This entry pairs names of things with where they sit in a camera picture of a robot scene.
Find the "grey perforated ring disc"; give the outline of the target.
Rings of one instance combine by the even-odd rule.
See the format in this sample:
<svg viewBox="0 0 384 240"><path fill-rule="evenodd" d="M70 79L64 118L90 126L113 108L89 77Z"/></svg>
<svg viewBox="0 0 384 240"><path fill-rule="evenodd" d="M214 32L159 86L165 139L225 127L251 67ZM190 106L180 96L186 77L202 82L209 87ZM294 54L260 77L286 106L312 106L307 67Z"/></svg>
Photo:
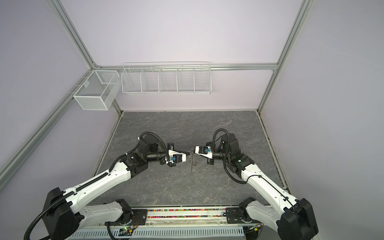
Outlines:
<svg viewBox="0 0 384 240"><path fill-rule="evenodd" d="M195 166L193 166L192 162L195 161L195 158L192 158L191 154L190 154L190 160L191 160L191 173L193 173L193 170L194 170Z"/></svg>

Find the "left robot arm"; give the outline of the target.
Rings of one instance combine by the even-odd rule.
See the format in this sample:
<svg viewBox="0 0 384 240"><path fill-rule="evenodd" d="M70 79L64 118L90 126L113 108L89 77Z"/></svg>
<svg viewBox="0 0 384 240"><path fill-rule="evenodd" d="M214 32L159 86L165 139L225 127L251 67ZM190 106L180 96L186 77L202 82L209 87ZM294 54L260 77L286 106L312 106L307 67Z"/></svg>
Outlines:
<svg viewBox="0 0 384 240"><path fill-rule="evenodd" d="M97 222L129 223L132 210L125 200L117 200L106 207L89 207L88 203L143 172L151 162L174 167L178 163L186 162L188 156L189 153L176 150L174 144L165 144L155 133L141 133L138 143L128 152L118 156L107 170L66 190L51 190L42 212L29 225L24 239L31 238L31 233L39 221L45 224L47 240L65 240L78 229Z"/></svg>

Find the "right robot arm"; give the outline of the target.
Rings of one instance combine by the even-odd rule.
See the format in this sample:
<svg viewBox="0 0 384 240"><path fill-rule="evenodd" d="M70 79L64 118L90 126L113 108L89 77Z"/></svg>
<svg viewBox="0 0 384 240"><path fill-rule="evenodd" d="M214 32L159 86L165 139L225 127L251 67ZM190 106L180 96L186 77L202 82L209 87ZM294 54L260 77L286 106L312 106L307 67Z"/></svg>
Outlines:
<svg viewBox="0 0 384 240"><path fill-rule="evenodd" d="M258 165L242 153L236 136L225 129L214 132L205 146L194 153L207 158L208 164L223 162L227 175L238 184L253 187L267 202L248 198L240 204L247 221L255 220L275 230L282 240L311 240L318 233L315 213L305 198L298 199L273 182Z"/></svg>

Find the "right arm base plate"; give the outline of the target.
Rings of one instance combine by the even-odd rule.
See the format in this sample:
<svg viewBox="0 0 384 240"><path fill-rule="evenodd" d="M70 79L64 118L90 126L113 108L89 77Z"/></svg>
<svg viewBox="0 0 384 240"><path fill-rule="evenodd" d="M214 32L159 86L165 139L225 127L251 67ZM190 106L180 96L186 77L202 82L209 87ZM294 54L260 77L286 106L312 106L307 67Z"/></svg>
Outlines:
<svg viewBox="0 0 384 240"><path fill-rule="evenodd" d="M259 224L260 221L253 220L243 208L226 208L223 216L228 224Z"/></svg>

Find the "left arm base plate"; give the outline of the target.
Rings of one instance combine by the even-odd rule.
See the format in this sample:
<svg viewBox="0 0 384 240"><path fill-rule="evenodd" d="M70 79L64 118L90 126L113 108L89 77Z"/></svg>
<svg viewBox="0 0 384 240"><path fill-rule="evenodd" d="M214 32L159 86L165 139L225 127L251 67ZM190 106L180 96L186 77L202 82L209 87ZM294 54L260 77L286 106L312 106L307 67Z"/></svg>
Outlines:
<svg viewBox="0 0 384 240"><path fill-rule="evenodd" d="M145 225L147 213L147 209L133 209L131 211L123 212L123 214L115 222L110 222L110 226Z"/></svg>

